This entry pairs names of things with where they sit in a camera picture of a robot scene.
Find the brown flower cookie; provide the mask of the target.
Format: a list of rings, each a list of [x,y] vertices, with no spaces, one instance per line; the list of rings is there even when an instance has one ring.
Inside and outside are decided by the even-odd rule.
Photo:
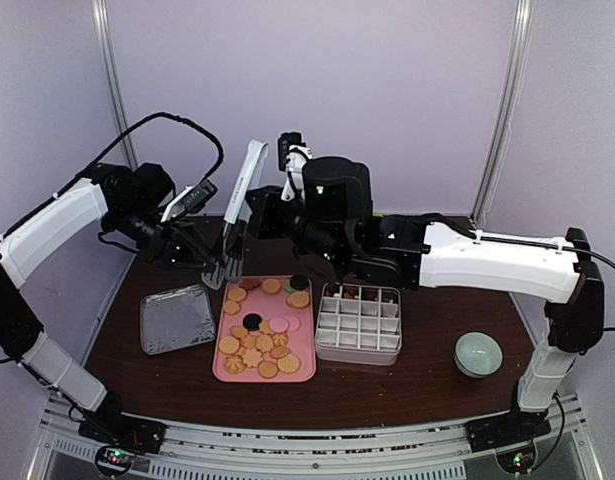
[[[262,285],[262,281],[258,278],[244,278],[239,283],[239,287],[245,291],[253,291]]]

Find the clear plastic box lid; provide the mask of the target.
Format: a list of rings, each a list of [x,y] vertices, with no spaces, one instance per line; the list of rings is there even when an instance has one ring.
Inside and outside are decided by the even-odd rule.
[[[217,336],[210,298],[202,285],[144,297],[140,320],[141,347],[150,356],[207,344]]]

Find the lilac divided storage box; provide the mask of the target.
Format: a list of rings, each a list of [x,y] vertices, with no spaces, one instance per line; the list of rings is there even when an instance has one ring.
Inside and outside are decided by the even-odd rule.
[[[318,359],[391,366],[401,347],[397,289],[333,283],[323,287],[315,327]]]

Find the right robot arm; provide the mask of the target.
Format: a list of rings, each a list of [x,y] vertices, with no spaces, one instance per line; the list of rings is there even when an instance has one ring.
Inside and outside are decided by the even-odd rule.
[[[548,331],[519,379],[515,407],[500,419],[506,440],[537,426],[575,356],[602,337],[605,286],[582,230],[533,239],[466,229],[439,213],[377,216],[368,168],[335,156],[289,167],[284,186],[249,189],[246,201],[253,236],[290,239],[328,261],[338,279],[541,298]]]

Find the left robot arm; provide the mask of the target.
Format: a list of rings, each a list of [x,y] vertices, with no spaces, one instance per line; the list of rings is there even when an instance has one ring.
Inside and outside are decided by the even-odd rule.
[[[90,225],[120,233],[161,268],[208,272],[218,263],[207,241],[188,220],[217,192],[203,179],[182,193],[153,163],[136,170],[101,163],[78,174],[35,212],[0,235],[0,347],[46,387],[62,394],[110,444],[131,433],[117,394],[84,369],[51,339],[26,296],[39,285],[36,275],[59,289],[67,276],[53,260],[60,249]]]

